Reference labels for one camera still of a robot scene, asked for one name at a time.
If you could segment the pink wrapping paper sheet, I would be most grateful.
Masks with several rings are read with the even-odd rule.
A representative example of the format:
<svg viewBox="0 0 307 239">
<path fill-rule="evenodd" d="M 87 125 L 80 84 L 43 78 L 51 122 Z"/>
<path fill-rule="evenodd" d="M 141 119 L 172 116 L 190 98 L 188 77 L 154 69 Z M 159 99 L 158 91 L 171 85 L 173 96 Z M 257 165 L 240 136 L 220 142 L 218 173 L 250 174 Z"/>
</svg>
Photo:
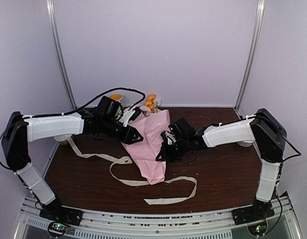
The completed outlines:
<svg viewBox="0 0 307 239">
<path fill-rule="evenodd" d="M 150 185 L 165 180 L 166 163 L 156 161 L 156 157 L 160 153 L 163 142 L 161 133 L 168 130 L 169 124 L 168 110 L 162 110 L 149 116 L 141 114 L 135 121 L 129 123 L 143 136 L 143 140 L 131 145 L 123 144 L 123 147 L 139 168 L 141 176 Z"/>
</svg>

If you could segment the beige printed ribbon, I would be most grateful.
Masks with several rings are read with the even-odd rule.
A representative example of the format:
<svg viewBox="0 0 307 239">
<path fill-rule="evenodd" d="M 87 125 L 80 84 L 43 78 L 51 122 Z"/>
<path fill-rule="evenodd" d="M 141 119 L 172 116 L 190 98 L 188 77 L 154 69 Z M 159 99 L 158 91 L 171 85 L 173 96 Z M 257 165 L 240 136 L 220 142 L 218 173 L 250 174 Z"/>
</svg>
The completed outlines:
<svg viewBox="0 0 307 239">
<path fill-rule="evenodd" d="M 137 146 L 127 146 L 115 139 L 109 142 L 104 140 L 94 140 L 82 138 L 82 142 L 75 142 L 70 137 L 67 139 L 75 154 L 86 160 L 100 158 L 110 162 L 109 172 L 111 176 L 120 183 L 129 187 L 148 187 L 156 189 L 158 185 L 172 184 L 174 182 L 187 181 L 193 183 L 191 193 L 183 197 L 160 197 L 149 199 L 144 197 L 148 205 L 171 205 L 184 202 L 196 195 L 198 181 L 194 177 L 178 176 L 169 180 L 165 179 L 167 164 L 165 162 L 156 162 L 154 155 L 147 151 L 145 143 Z"/>
</svg>

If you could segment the white patterned mug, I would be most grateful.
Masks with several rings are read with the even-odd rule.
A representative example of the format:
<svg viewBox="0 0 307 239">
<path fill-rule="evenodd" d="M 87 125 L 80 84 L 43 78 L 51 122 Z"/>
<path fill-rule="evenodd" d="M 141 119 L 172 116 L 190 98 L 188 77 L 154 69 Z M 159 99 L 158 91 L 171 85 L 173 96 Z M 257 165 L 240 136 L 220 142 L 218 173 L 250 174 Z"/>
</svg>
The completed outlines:
<svg viewBox="0 0 307 239">
<path fill-rule="evenodd" d="M 123 101 L 122 101 L 122 95 L 121 94 L 112 94 L 109 96 L 111 99 L 110 107 L 112 109 L 120 109 L 123 110 Z"/>
</svg>

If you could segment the white fake flower stem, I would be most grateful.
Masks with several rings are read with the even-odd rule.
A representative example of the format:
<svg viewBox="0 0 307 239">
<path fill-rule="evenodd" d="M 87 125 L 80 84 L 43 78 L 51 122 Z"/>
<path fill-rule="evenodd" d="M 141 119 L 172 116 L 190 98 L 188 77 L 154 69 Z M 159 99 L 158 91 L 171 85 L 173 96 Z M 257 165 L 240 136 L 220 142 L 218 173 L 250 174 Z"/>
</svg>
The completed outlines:
<svg viewBox="0 0 307 239">
<path fill-rule="evenodd" d="M 158 108 L 158 107 L 161 106 L 162 100 L 160 98 L 156 98 L 153 103 L 154 103 L 155 107 Z"/>
</svg>

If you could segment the orange fake flower stem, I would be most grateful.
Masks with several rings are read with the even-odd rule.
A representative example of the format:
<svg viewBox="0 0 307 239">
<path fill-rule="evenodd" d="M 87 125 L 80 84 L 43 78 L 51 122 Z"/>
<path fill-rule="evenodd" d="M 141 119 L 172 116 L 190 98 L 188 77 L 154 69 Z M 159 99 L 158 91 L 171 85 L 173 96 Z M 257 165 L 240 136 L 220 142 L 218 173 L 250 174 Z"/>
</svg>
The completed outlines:
<svg viewBox="0 0 307 239">
<path fill-rule="evenodd" d="M 155 112 L 155 100 L 156 100 L 156 95 L 155 94 L 150 94 L 145 102 L 145 106 L 148 107 L 151 112 Z"/>
</svg>

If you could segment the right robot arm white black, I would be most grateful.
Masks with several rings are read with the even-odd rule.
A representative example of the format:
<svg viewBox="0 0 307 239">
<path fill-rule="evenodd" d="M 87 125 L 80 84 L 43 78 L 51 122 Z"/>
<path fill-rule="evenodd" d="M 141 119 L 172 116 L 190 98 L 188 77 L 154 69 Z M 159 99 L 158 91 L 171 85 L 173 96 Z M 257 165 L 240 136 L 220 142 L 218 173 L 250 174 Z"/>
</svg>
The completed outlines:
<svg viewBox="0 0 307 239">
<path fill-rule="evenodd" d="M 211 124 L 195 130 L 185 118 L 180 118 L 161 133 L 162 144 L 156 161 L 180 161 L 189 151 L 206 150 L 219 145 L 238 143 L 242 147 L 257 145 L 262 163 L 259 186 L 249 216 L 259 220 L 281 177 L 287 133 L 266 109 L 229 123 Z"/>
</svg>

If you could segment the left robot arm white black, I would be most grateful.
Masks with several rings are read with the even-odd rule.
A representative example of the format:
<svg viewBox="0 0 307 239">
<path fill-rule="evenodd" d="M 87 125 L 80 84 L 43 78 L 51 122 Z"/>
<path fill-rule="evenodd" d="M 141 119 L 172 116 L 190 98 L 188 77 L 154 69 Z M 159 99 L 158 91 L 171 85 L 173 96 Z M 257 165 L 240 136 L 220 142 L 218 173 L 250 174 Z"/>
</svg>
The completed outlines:
<svg viewBox="0 0 307 239">
<path fill-rule="evenodd" d="M 127 109 L 107 96 L 101 97 L 96 107 L 82 106 L 70 112 L 25 115 L 19 111 L 10 114 L 6 128 L 0 135 L 0 147 L 12 171 L 55 221 L 66 215 L 62 202 L 42 176 L 57 136 L 105 134 L 131 145 L 143 140 L 140 132 L 129 123 L 141 113 L 138 106 Z"/>
</svg>

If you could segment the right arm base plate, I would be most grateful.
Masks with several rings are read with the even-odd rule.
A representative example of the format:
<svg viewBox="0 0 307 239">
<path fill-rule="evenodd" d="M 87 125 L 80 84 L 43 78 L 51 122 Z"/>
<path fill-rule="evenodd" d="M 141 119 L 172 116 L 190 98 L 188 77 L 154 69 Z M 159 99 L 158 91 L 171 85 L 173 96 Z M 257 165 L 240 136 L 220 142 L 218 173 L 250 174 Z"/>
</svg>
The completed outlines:
<svg viewBox="0 0 307 239">
<path fill-rule="evenodd" d="M 268 209 L 249 206 L 232 211 L 232 217 L 235 225 L 249 224 L 256 221 L 265 220 L 275 215 L 274 209 L 270 206 Z"/>
</svg>

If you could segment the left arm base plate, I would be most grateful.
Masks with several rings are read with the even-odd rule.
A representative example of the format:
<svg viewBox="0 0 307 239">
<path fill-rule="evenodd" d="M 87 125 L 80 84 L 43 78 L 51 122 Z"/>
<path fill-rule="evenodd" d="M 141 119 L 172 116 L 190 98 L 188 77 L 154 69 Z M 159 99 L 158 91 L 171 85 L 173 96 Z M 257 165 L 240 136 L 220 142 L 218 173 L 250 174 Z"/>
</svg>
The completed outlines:
<svg viewBox="0 0 307 239">
<path fill-rule="evenodd" d="M 51 214 L 45 209 L 41 209 L 39 216 L 64 225 L 79 226 L 83 217 L 83 211 L 62 207 L 60 212 Z"/>
</svg>

